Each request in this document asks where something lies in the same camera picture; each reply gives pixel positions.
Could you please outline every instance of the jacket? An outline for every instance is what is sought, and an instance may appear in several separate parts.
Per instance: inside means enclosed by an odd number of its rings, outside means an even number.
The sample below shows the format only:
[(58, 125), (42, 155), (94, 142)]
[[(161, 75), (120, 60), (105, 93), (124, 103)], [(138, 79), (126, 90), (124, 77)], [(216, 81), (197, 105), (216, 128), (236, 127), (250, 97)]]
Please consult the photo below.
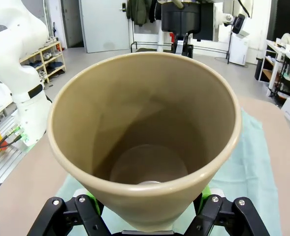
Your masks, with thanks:
[(128, 0), (126, 16), (135, 25), (142, 26), (147, 22), (152, 0)]

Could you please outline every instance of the teal cloth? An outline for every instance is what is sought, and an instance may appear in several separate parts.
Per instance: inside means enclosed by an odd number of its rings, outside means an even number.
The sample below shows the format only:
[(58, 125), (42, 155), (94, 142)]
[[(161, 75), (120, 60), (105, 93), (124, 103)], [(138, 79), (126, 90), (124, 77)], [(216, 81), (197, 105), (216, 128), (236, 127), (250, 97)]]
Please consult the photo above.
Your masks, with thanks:
[[(242, 111), (242, 121), (243, 129), (236, 149), (215, 174), (209, 186), (223, 190), (230, 201), (239, 197), (251, 199), (269, 234), (280, 236), (278, 192), (262, 124), (244, 111)], [(58, 191), (57, 197), (67, 201), (79, 188), (83, 188), (83, 186), (69, 175)], [(183, 234), (194, 218), (194, 214), (194, 207), (191, 204), (173, 224), (172, 229)], [(103, 210), (102, 218), (112, 234), (134, 229), (106, 207)], [(83, 226), (76, 226), (69, 235), (85, 236), (87, 234)], [(214, 227), (211, 235), (228, 236), (228, 233), (223, 227)]]

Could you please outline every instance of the screw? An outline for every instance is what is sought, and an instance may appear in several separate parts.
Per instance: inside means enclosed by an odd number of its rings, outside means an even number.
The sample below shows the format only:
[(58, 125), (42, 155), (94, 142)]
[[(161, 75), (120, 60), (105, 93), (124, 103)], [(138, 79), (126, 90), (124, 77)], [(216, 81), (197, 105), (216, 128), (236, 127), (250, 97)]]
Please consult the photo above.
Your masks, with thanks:
[(245, 201), (244, 200), (239, 200), (239, 205), (242, 205), (242, 206), (244, 206), (245, 205)]
[(217, 197), (213, 197), (212, 198), (212, 201), (215, 202), (215, 203), (217, 203), (219, 201), (219, 199)]

